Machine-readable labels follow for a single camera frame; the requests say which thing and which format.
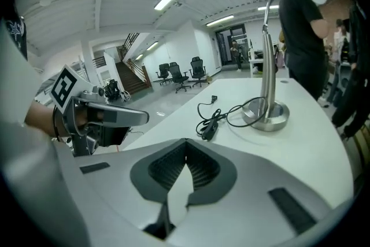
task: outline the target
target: white column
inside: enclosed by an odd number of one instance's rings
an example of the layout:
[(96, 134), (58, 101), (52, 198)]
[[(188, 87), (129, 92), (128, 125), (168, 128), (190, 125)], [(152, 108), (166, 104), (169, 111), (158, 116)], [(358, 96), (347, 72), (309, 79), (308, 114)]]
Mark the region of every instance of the white column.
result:
[(94, 59), (94, 53), (92, 51), (92, 48), (90, 47), (88, 40), (84, 37), (81, 38), (81, 48), (87, 76), (90, 83), (92, 83), (95, 86), (101, 86), (100, 81), (98, 79), (97, 71), (92, 61)]

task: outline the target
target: floor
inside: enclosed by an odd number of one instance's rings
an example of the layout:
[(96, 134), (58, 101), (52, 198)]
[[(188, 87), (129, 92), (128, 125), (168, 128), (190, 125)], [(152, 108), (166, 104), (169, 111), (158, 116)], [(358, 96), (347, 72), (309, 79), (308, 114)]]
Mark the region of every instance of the floor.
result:
[[(250, 78), (250, 69), (247, 63), (243, 63), (241, 72), (237, 72), (236, 69), (236, 65), (227, 65), (226, 67), (223, 67), (222, 71), (212, 77), (212, 81), (210, 83), (216, 81), (217, 79)], [(276, 73), (276, 77), (287, 78), (288, 70), (279, 69), (279, 71)], [(123, 140), (121, 145), (114, 145), (107, 148), (99, 147), (95, 154), (124, 150), (128, 145), (133, 143), (144, 133), (148, 132), (148, 130), (156, 126), (172, 112), (177, 110), (187, 101), (196, 96), (199, 92), (204, 90), (204, 88), (208, 87), (208, 84), (202, 84), (202, 87), (196, 85), (194, 88), (188, 89), (186, 92), (184, 90), (180, 90), (176, 94), (175, 89), (177, 85), (175, 85), (174, 83), (160, 86), (159, 82), (154, 82), (152, 85), (153, 87), (151, 89), (144, 90), (139, 94), (135, 94), (132, 96), (132, 100), (123, 103), (123, 106), (125, 107), (140, 109), (148, 112), (150, 116), (149, 122), (140, 127), (133, 127), (131, 132), (127, 134), (125, 140)], [(327, 93), (324, 94), (324, 97), (327, 97), (329, 91), (330, 90), (328, 90)], [(329, 108), (323, 108), (323, 110), (330, 119), (335, 112), (335, 108), (332, 105)], [(343, 127), (338, 129), (338, 133), (341, 133), (342, 131)], [(347, 155), (352, 168), (353, 178), (355, 180), (361, 173), (361, 163), (358, 156), (357, 148), (352, 139), (344, 141), (343, 143), (347, 151)]]

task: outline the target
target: desk lamp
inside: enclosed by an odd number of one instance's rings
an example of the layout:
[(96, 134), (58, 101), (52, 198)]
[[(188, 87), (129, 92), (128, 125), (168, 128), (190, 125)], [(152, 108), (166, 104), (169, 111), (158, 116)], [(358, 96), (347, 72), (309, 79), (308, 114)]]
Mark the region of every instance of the desk lamp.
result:
[[(275, 100), (275, 63), (271, 36), (268, 33), (268, 16), (273, 1), (267, 3), (262, 26), (264, 66), (261, 97), (265, 99), (254, 100), (243, 107), (243, 119), (246, 123), (255, 122), (265, 113), (259, 121), (252, 124), (252, 127), (262, 131), (281, 130), (287, 124), (290, 114), (289, 108), (284, 103)], [(326, 2), (326, 0), (313, 1), (317, 4)]]

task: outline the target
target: background table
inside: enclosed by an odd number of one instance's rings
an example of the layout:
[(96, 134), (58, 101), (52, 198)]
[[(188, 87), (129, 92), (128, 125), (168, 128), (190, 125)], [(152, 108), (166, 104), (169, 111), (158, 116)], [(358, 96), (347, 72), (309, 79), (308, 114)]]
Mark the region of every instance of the background table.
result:
[[(218, 79), (184, 104), (179, 110), (145, 133), (126, 149), (175, 138), (200, 139), (195, 126), (220, 108), (227, 112), (235, 105), (260, 95), (262, 79)], [(292, 79), (276, 80), (276, 99), (290, 110), (284, 129), (263, 132), (252, 127), (234, 128), (224, 120), (212, 142), (266, 158), (310, 186), (335, 208), (353, 196), (353, 178), (343, 143), (320, 105)], [(241, 112), (230, 115), (232, 123), (244, 124)]]

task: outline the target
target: lamp base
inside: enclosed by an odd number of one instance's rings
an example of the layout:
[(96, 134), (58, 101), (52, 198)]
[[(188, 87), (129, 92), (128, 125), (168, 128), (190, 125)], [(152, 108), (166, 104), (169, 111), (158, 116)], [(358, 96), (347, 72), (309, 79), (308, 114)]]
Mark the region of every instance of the lamp base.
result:
[[(249, 124), (258, 119), (259, 100), (252, 101), (243, 107), (243, 120)], [(289, 108), (279, 101), (275, 101), (275, 106), (270, 117), (265, 117), (252, 124), (253, 128), (261, 131), (273, 132), (284, 128), (289, 118)]]

